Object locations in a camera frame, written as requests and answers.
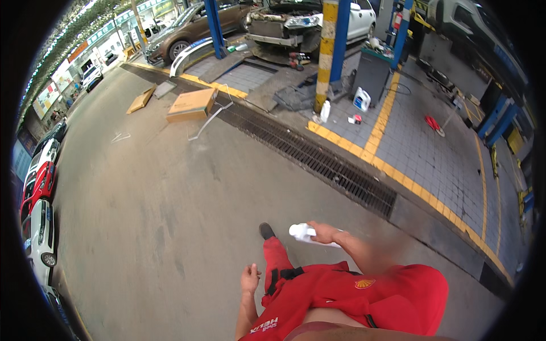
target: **plastic jug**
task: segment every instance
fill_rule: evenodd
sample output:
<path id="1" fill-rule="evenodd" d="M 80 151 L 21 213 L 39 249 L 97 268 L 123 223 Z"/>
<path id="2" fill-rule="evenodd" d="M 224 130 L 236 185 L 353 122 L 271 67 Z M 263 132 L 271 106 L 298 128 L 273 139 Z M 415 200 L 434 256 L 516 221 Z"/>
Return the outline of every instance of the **plastic jug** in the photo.
<path id="1" fill-rule="evenodd" d="M 323 243 L 319 243 L 314 240 L 311 240 L 311 237 L 316 236 L 317 233 L 315 232 L 314 228 L 310 227 L 306 223 L 294 224 L 290 226 L 290 229 L 288 229 L 288 233 L 291 236 L 293 236 L 297 241 L 300 241 L 300 242 L 309 243 L 309 244 L 317 244 L 322 246 L 331 246 L 335 248 L 341 247 L 339 246 L 339 244 L 336 244 L 336 243 L 323 244 Z"/>
<path id="2" fill-rule="evenodd" d="M 362 90 L 361 87 L 357 88 L 357 92 L 354 94 L 353 105 L 363 112 L 368 111 L 372 99 L 367 92 Z"/>
<path id="3" fill-rule="evenodd" d="M 321 109 L 321 121 L 326 123 L 328 116 L 330 116 L 330 101 L 325 101 Z"/>

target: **red work uniform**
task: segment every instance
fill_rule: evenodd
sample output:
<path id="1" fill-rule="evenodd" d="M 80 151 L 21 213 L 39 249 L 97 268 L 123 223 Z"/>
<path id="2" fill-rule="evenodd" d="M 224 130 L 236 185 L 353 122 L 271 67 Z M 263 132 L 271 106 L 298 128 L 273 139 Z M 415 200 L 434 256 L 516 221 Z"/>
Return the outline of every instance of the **red work uniform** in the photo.
<path id="1" fill-rule="evenodd" d="M 310 308 L 335 308 L 370 328 L 431 336 L 446 307 L 448 285 L 436 269 L 396 265 L 377 276 L 350 272 L 347 262 L 294 269 L 276 238 L 264 242 L 265 311 L 241 340 L 282 341 Z"/>

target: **yellow and black striped pillar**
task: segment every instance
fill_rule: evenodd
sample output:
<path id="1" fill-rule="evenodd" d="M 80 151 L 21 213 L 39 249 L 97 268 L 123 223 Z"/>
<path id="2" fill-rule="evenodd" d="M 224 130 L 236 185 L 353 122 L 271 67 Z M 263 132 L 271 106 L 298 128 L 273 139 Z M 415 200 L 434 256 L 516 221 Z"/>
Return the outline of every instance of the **yellow and black striped pillar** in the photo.
<path id="1" fill-rule="evenodd" d="M 330 71 L 332 69 L 332 55 L 334 54 L 334 40 L 336 38 L 337 9 L 339 0 L 324 0 L 322 5 L 323 21 L 321 32 L 320 56 L 318 58 L 317 95 L 314 101 L 314 111 L 321 112 L 326 101 Z"/>

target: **red car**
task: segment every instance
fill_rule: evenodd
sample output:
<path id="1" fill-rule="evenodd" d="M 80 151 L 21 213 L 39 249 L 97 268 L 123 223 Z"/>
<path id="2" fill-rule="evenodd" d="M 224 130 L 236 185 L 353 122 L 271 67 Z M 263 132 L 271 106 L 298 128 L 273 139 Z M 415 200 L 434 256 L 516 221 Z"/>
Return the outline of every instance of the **red car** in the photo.
<path id="1" fill-rule="evenodd" d="M 25 192 L 23 196 L 23 202 L 21 204 L 21 221 L 23 221 L 32 207 L 42 198 L 51 198 L 51 190 L 53 189 L 53 183 L 55 182 L 55 172 L 57 167 L 51 161 L 44 163 L 38 171 L 33 171 L 27 179 L 25 184 Z"/>

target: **fire extinguisher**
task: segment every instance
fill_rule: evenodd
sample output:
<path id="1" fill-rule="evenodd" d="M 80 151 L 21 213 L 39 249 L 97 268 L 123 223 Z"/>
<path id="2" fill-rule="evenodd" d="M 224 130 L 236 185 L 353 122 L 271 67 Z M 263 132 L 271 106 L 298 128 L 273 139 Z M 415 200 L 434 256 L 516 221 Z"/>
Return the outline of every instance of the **fire extinguisher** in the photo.
<path id="1" fill-rule="evenodd" d="M 402 12 L 398 12 L 396 13 L 396 18 L 394 19 L 394 28 L 399 29 L 401 22 L 402 22 Z"/>

